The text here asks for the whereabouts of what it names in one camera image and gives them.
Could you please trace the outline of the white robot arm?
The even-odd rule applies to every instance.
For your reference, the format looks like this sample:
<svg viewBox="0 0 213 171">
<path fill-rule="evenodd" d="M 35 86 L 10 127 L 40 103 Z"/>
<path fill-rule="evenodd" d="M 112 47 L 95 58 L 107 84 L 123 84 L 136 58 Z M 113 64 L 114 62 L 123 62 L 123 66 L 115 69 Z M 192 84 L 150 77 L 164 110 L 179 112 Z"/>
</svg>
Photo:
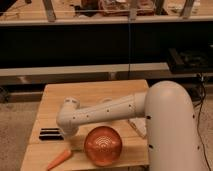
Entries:
<svg viewBox="0 0 213 171">
<path fill-rule="evenodd" d="M 63 136 L 72 137 L 81 125 L 139 117 L 146 119 L 150 171 L 207 171 L 192 100 L 173 81 L 83 109 L 68 98 L 56 123 Z"/>
</svg>

